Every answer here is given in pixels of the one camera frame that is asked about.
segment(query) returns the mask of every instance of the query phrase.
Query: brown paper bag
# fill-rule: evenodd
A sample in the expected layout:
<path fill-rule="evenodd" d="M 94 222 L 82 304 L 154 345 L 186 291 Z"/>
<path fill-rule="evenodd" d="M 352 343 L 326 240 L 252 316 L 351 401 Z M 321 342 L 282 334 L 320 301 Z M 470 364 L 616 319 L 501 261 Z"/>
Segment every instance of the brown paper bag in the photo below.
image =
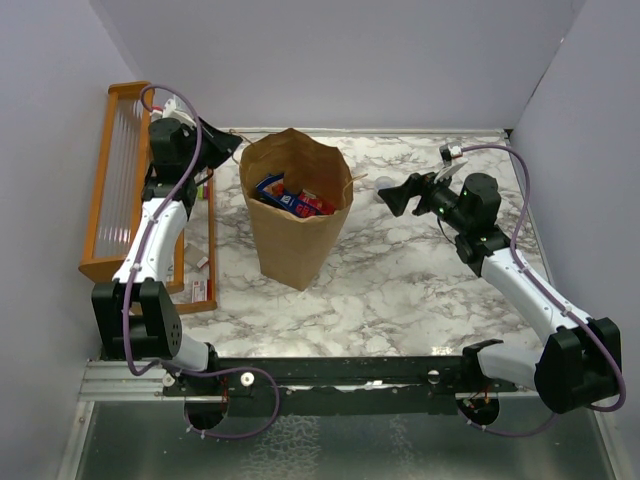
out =
<path fill-rule="evenodd" d="M 336 207 L 333 215 L 298 218 L 259 200 L 256 185 L 284 172 L 290 192 L 305 189 Z M 320 271 L 353 202 L 353 181 L 340 150 L 293 128 L 248 146 L 240 182 L 263 275 L 304 290 Z"/>

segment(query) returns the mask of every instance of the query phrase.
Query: black cable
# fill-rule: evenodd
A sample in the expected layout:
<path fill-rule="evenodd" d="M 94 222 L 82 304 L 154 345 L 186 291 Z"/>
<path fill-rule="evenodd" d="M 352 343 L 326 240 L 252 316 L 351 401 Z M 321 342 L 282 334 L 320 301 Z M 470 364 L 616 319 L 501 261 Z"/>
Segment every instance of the black cable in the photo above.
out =
<path fill-rule="evenodd" d="M 211 177 L 213 177 L 213 172 L 211 172 L 209 175 L 207 175 L 202 180 L 200 180 L 198 183 L 196 183 L 196 187 L 199 187 L 200 185 L 204 185 L 205 183 L 207 183 L 208 180 L 211 179 Z"/>
<path fill-rule="evenodd" d="M 438 226 L 440 227 L 440 231 L 442 232 L 442 234 L 444 235 L 444 238 L 446 238 L 447 240 L 449 240 L 449 243 L 452 243 L 455 245 L 455 242 L 453 240 L 451 240 L 449 237 L 447 237 L 447 234 L 444 233 L 444 228 L 442 228 L 442 223 L 440 223 L 440 218 L 437 219 L 438 220 Z"/>

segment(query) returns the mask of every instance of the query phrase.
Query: clear plastic object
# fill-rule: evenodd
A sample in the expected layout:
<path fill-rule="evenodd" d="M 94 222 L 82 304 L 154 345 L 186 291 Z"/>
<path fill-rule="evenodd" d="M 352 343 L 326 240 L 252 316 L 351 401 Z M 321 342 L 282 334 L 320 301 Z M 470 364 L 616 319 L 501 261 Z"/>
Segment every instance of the clear plastic object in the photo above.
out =
<path fill-rule="evenodd" d="M 375 182 L 373 182 L 373 188 L 375 189 L 375 192 L 373 193 L 373 198 L 376 200 L 376 202 L 383 203 L 384 200 L 380 198 L 380 195 L 378 195 L 378 191 L 383 190 L 385 188 L 395 187 L 395 186 L 396 186 L 396 182 L 393 178 L 390 178 L 390 177 L 376 178 Z"/>

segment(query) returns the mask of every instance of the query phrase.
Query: marble table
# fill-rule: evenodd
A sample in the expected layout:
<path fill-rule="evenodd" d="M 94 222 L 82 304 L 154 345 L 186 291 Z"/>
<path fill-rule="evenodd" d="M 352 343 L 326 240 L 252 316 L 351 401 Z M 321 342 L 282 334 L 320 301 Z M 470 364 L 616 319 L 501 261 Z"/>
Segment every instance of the marble table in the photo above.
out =
<path fill-rule="evenodd" d="M 374 198 L 379 176 L 401 183 L 413 172 L 440 168 L 442 144 L 504 144 L 503 133 L 312 136 L 338 147 L 354 176 L 368 174 L 355 183 L 351 212 L 319 275 L 299 292 L 260 274 L 238 166 L 229 161 L 215 175 L 218 309 L 184 315 L 186 333 L 211 342 L 221 356 L 449 355 L 490 338 L 540 346 L 501 294 L 460 262 L 435 216 L 415 217 L 410 204 L 395 218 Z M 486 150 L 465 157 L 469 162 L 452 188 L 459 190 L 476 171 L 495 177 L 502 195 L 499 224 L 510 234 L 522 195 L 509 156 Z M 199 202 L 186 238 L 206 250 L 206 235 L 206 206 Z M 519 247 L 543 273 L 529 222 Z"/>

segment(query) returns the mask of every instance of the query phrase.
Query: gray wall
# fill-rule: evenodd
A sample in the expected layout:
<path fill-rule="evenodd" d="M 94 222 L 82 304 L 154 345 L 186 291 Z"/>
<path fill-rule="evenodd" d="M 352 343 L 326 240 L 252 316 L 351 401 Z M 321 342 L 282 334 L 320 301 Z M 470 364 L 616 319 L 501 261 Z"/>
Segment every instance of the gray wall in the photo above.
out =
<path fill-rule="evenodd" d="M 217 125 L 352 128 L 515 126 L 583 2 L 92 0 Z"/>
<path fill-rule="evenodd" d="M 0 477 L 54 478 L 99 345 L 77 272 L 106 88 L 131 71 L 88 3 L 0 6 Z"/>
<path fill-rule="evenodd" d="M 640 3 L 588 0 L 513 135 L 532 175 L 532 211 L 557 286 L 623 335 L 640 451 Z M 640 458 L 635 455 L 640 473 Z"/>

